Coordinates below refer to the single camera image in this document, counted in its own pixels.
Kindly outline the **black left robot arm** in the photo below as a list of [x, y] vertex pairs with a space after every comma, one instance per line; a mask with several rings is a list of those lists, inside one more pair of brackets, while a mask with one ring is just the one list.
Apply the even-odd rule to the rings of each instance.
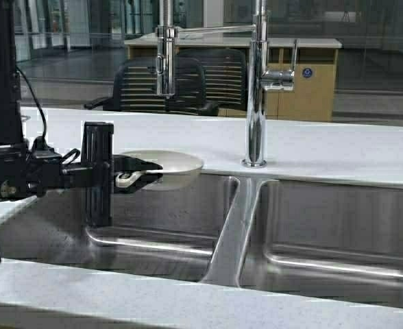
[[0, 202], [43, 197], [50, 190], [83, 188], [86, 223], [110, 226], [111, 194], [135, 193], [162, 178], [162, 166], [112, 153], [114, 126], [87, 121], [81, 149], [61, 155], [44, 135], [30, 144], [19, 104], [21, 70], [16, 65], [14, 3], [0, 1]]

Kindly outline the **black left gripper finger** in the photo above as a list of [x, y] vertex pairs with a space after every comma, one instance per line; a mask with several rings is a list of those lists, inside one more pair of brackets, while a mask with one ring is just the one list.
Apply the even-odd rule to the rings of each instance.
[[128, 171], [114, 177], [114, 192], [132, 194], [161, 180], [163, 174], [155, 171]]
[[113, 155], [113, 168], [114, 171], [162, 170], [162, 166], [159, 164], [123, 154]]

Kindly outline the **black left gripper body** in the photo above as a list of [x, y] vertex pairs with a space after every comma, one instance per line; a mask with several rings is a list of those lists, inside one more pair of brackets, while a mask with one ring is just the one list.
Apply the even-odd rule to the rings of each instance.
[[82, 137], [81, 161], [62, 168], [64, 188], [83, 188], [86, 224], [105, 227], [112, 223], [112, 138], [114, 126], [87, 121]]

